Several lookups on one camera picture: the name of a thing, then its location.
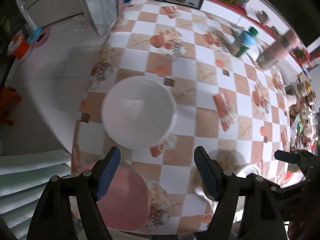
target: television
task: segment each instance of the television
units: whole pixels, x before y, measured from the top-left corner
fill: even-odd
[[[307,47],[320,36],[318,0],[266,0],[292,26]]]

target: dining table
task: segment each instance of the dining table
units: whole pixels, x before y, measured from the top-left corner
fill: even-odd
[[[208,228],[217,202],[207,197],[195,165],[198,146],[223,169],[235,172],[255,163],[262,177],[283,185],[287,163],[274,158],[276,150],[290,146],[283,79],[277,66],[262,71],[247,54],[231,55],[228,41],[236,29],[183,5],[132,0],[103,44],[79,107],[72,173],[119,147],[122,164],[145,180],[150,201],[149,219],[131,232],[173,235]],[[256,43],[268,46],[259,35]],[[117,144],[102,123],[105,96],[131,76],[157,82],[176,102],[172,132],[151,148]]]

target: screw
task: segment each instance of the screw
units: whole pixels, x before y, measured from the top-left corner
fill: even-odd
[[[91,175],[91,171],[86,170],[86,171],[82,172],[82,175],[85,176],[85,177],[88,177],[88,176]]]
[[[57,181],[58,179],[59,179],[59,176],[54,175],[54,176],[51,177],[50,180],[51,180],[52,182],[55,182],[55,181]]]
[[[263,177],[257,176],[257,177],[256,177],[256,180],[257,180],[258,182],[263,182]]]
[[[226,176],[231,176],[231,175],[232,175],[232,171],[230,171],[230,170],[224,170],[224,171],[223,171],[223,174],[226,175]]]

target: tiled floor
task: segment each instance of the tiled floor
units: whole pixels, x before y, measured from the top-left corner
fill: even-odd
[[[16,88],[22,101],[11,113],[14,126],[0,129],[5,155],[71,152],[79,105],[106,39],[92,25],[78,33],[78,25],[76,19],[52,25],[48,41],[12,66],[6,86]]]

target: orange bucket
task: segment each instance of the orange bucket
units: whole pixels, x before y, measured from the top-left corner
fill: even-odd
[[[20,30],[11,40],[8,46],[8,54],[14,55],[17,59],[22,59],[28,51],[30,45]]]

